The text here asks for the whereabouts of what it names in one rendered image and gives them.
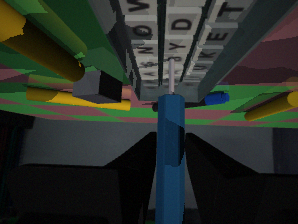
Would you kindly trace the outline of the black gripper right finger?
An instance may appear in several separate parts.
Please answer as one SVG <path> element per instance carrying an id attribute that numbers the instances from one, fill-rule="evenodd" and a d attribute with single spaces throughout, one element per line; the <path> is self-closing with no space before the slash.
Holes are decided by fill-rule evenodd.
<path id="1" fill-rule="evenodd" d="M 193 133 L 185 154 L 202 224 L 271 224 L 276 211 L 298 210 L 298 174 L 258 173 Z"/>

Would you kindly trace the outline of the grey keyboard with white letter keys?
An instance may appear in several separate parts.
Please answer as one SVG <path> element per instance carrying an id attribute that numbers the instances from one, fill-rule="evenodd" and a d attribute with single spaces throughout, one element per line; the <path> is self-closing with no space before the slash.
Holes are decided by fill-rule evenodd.
<path id="1" fill-rule="evenodd" d="M 200 103 L 298 0 L 87 0 L 138 101 Z"/>

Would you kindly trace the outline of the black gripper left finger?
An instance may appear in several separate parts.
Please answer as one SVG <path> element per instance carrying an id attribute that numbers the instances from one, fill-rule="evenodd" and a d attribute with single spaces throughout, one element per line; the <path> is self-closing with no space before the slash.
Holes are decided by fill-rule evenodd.
<path id="1" fill-rule="evenodd" d="M 19 218 L 38 212 L 145 224 L 156 151 L 157 132 L 150 132 L 105 166 L 20 165 L 9 172 L 7 187 Z"/>

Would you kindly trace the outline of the blue stylus with grey tip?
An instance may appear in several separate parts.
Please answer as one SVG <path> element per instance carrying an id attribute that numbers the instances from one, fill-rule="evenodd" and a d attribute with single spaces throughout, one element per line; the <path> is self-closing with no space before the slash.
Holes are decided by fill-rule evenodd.
<path id="1" fill-rule="evenodd" d="M 185 224 L 185 98 L 174 94 L 174 75 L 158 97 L 155 224 Z"/>

